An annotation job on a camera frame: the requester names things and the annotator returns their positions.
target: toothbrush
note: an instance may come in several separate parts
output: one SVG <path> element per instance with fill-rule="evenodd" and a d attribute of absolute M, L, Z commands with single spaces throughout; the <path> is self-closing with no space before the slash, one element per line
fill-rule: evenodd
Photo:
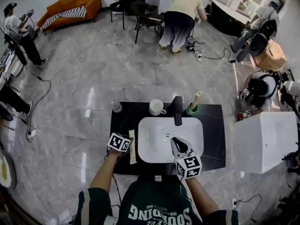
<path fill-rule="evenodd" d="M 195 94 L 195 98 L 194 98 L 194 101 L 192 102 L 191 106 L 190 106 L 190 109 L 191 110 L 194 110 L 198 104 L 198 100 L 199 98 L 201 97 L 202 95 L 202 91 L 199 91 Z"/>

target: black faucet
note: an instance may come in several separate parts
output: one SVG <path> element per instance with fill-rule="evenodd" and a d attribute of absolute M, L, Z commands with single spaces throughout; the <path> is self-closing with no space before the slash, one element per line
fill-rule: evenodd
<path fill-rule="evenodd" d="M 174 116 L 174 122 L 175 126 L 181 126 L 182 125 L 182 97 L 176 96 L 172 103 L 168 106 L 167 108 L 167 113 L 168 114 L 173 114 Z"/>

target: beige strip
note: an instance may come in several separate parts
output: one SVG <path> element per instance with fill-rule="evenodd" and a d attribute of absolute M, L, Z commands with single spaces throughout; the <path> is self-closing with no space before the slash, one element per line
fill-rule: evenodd
<path fill-rule="evenodd" d="M 81 210 L 81 224 L 89 225 L 90 222 L 90 193 L 88 190 L 83 191 L 84 203 Z"/>
<path fill-rule="evenodd" d="M 226 211 L 226 225 L 231 225 L 231 218 L 233 216 L 233 211 L 232 210 L 227 210 Z"/>
<path fill-rule="evenodd" d="M 133 141 L 130 144 L 129 151 L 130 151 L 130 164 L 135 164 L 136 163 L 136 158 L 135 158 L 135 131 L 130 130 L 129 131 L 129 138 L 133 138 Z"/>

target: sink basin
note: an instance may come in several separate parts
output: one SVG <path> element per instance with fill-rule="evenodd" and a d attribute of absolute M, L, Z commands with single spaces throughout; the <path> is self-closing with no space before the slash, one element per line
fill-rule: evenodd
<path fill-rule="evenodd" d="M 203 127 L 197 118 L 182 118 L 175 126 L 174 118 L 144 118 L 139 123 L 137 151 L 146 163 L 173 163 L 171 138 L 190 142 L 196 153 L 203 154 Z"/>

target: orange sofa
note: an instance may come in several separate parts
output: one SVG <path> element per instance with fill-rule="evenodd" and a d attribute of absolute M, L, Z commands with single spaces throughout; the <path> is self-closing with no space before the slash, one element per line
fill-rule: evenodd
<path fill-rule="evenodd" d="M 47 13 L 38 21 L 37 25 L 39 28 L 42 28 L 45 21 L 58 13 L 63 11 L 70 10 L 72 8 L 77 8 L 81 6 L 86 6 L 86 15 L 83 18 L 65 18 L 60 17 L 54 23 L 52 23 L 46 29 L 43 29 L 43 32 L 47 30 L 52 30 L 67 24 L 76 23 L 84 20 L 94 19 L 102 7 L 101 0 L 59 0 L 51 6 L 47 7 Z"/>

